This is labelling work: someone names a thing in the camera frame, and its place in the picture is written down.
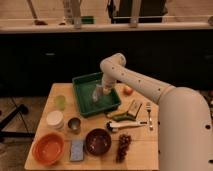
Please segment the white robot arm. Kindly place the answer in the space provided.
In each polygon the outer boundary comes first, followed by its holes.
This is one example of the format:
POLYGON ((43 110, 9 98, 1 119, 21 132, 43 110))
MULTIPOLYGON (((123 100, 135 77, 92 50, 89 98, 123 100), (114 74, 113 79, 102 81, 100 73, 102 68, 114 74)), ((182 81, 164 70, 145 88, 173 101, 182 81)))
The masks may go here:
POLYGON ((103 59, 102 86, 111 90, 117 81, 130 86, 158 105, 160 171, 213 171, 213 122, 205 98, 188 87, 134 72, 116 53, 103 59))

